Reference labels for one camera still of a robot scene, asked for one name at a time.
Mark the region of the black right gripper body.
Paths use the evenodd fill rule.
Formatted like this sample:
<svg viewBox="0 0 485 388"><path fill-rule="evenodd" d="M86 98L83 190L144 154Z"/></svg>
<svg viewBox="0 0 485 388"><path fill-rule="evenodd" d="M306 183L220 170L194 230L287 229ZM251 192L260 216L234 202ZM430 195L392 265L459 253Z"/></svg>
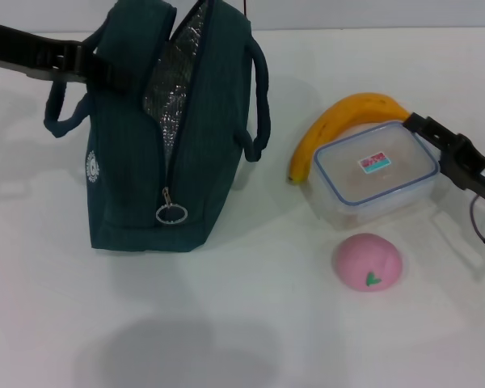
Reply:
<svg viewBox="0 0 485 388"><path fill-rule="evenodd" d="M463 135L455 135L441 149L441 173L461 190L471 190L485 200L485 157Z"/></svg>

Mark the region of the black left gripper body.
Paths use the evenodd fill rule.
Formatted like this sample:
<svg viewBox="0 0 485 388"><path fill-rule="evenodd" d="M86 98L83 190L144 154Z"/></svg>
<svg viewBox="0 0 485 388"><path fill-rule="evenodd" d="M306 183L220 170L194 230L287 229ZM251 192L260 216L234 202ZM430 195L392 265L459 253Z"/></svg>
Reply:
<svg viewBox="0 0 485 388"><path fill-rule="evenodd" d="M82 81L82 45L0 25L0 68L46 81Z"/></svg>

